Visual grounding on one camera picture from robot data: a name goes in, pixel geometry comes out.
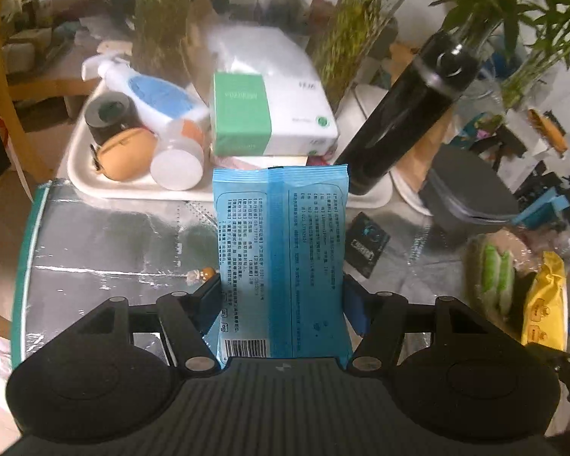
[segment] wet wipes package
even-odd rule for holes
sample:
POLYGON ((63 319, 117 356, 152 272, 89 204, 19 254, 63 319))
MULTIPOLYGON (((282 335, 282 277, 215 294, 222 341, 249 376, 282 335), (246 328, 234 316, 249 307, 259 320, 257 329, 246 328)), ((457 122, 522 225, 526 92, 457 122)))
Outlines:
POLYGON ((336 357, 342 312, 346 166, 215 169, 223 306, 219 360, 336 357))

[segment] black tape roll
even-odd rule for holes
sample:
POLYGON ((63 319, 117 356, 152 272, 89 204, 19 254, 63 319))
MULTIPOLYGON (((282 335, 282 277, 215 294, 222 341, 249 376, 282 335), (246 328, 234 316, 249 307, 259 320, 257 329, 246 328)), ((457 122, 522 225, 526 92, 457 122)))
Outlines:
POLYGON ((138 126, 135 105, 122 92, 105 92, 84 112, 91 135, 98 146, 119 132, 138 126))

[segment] black thermos bottle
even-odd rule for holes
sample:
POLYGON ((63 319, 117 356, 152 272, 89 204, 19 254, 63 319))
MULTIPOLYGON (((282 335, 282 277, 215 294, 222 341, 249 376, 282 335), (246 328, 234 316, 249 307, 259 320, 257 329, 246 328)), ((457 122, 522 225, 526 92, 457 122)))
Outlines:
POLYGON ((368 193, 462 95, 480 69, 474 52, 446 32, 425 43, 336 160, 351 193, 368 193))

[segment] yellow package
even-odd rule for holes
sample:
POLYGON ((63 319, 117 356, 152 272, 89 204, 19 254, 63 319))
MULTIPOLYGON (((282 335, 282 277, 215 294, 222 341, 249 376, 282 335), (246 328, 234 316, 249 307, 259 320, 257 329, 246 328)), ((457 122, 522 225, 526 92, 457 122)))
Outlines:
POLYGON ((521 344, 539 343, 566 350, 568 339, 564 261, 555 252, 543 252, 543 264, 527 293, 521 344))

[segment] brown pouch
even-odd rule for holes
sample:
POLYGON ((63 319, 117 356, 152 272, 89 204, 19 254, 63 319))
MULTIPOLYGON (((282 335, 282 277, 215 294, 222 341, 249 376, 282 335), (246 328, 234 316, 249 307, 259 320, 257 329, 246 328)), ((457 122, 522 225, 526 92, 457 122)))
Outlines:
POLYGON ((125 182, 145 175, 150 170, 156 137, 141 127, 123 130, 94 150, 95 168, 110 180, 125 182))

